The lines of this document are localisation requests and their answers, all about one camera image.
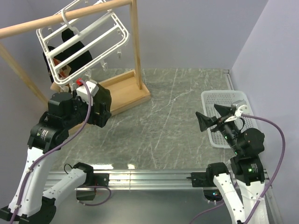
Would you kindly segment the patterned striped underwear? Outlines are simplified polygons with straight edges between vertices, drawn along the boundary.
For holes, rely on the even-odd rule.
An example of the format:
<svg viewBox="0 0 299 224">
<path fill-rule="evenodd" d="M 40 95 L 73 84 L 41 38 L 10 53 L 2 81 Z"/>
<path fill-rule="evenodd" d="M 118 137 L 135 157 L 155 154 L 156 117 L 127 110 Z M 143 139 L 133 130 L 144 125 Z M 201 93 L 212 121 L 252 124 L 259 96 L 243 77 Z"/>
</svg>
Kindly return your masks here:
<svg viewBox="0 0 299 224">
<path fill-rule="evenodd" d="M 61 61 L 59 61 L 58 59 L 55 59 L 55 58 L 53 59 L 53 62 L 55 65 L 58 65 L 59 63 L 61 63 Z M 61 79 L 65 79 L 66 77 L 68 77 L 70 75 L 70 72 L 71 72 L 71 67 L 69 65 L 66 65 L 59 70 L 59 77 Z M 53 82 L 50 89 L 55 92 L 71 92 L 69 84 L 67 84 L 65 87 L 61 88 L 59 85 L 57 85 L 55 82 Z"/>
</svg>

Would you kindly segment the white plastic clip hanger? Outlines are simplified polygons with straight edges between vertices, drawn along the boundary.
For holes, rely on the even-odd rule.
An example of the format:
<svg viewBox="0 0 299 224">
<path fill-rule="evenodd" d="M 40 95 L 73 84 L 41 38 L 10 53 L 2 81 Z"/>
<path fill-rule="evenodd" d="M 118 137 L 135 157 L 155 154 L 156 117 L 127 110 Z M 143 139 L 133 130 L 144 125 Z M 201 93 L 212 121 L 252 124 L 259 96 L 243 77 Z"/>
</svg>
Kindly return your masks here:
<svg viewBox="0 0 299 224">
<path fill-rule="evenodd" d="M 39 28 L 36 31 L 36 35 L 43 49 L 43 56 L 45 58 L 52 82 L 55 82 L 61 88 L 69 84 L 71 90 L 77 88 L 78 79 L 83 77 L 90 79 L 89 71 L 98 63 L 105 68 L 106 63 L 104 62 L 104 59 L 114 52 L 119 52 L 122 46 L 127 44 L 130 36 L 130 33 L 126 27 L 111 9 L 107 10 L 103 16 L 98 18 L 83 30 L 78 30 L 75 25 L 79 22 L 79 19 L 76 18 L 68 20 L 66 19 L 65 14 L 66 12 L 74 9 L 74 7 L 79 3 L 81 3 L 79 0 L 74 0 L 57 13 L 57 15 L 60 15 L 63 18 L 61 27 L 58 29 L 51 30 L 51 33 L 48 35 L 43 35 L 42 28 Z M 99 35 L 91 42 L 83 44 L 82 41 L 86 37 L 88 37 L 91 33 L 96 31 L 96 29 L 110 19 L 114 21 L 114 24 L 108 31 Z M 97 44 L 114 32 L 118 33 L 122 39 L 112 47 L 100 53 L 98 56 L 92 57 L 90 49 L 94 48 Z M 55 65 L 53 62 L 54 58 L 61 61 L 61 63 Z M 59 70 L 66 65 L 71 67 L 70 75 L 65 79 L 61 79 L 59 77 Z"/>
</svg>

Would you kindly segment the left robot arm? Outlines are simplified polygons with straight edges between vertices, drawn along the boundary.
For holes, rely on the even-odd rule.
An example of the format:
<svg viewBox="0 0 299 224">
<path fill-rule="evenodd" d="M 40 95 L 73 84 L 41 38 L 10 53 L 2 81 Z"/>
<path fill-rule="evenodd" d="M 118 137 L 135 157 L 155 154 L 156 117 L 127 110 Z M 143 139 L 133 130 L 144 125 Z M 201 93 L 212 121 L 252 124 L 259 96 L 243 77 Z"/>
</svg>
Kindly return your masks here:
<svg viewBox="0 0 299 224">
<path fill-rule="evenodd" d="M 58 151 L 72 140 L 69 131 L 87 124 L 104 127 L 111 117 L 112 96 L 108 89 L 85 82 L 73 92 L 58 92 L 48 110 L 30 131 L 25 168 L 11 203 L 0 210 L 9 223 L 48 224 L 58 205 L 77 187 L 94 189 L 98 181 L 92 166 L 75 164 L 66 177 L 49 190 L 44 186 Z"/>
</svg>

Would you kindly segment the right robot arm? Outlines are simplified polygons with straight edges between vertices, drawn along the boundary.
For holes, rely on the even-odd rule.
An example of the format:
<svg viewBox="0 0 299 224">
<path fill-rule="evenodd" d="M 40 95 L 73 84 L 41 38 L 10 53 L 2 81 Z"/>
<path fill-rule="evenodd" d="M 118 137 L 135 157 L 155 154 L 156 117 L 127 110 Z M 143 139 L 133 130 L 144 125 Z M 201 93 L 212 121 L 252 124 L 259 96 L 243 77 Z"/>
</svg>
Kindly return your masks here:
<svg viewBox="0 0 299 224">
<path fill-rule="evenodd" d="M 233 181 L 224 163 L 213 163 L 206 169 L 206 182 L 217 187 L 234 224 L 269 223 L 262 192 L 265 176 L 259 154 L 264 151 L 264 134 L 256 128 L 241 131 L 235 121 L 249 114 L 245 101 L 231 106 L 214 105 L 220 117 L 207 117 L 196 112 L 200 131 L 208 128 L 220 132 L 235 156 L 230 159 Z"/>
</svg>

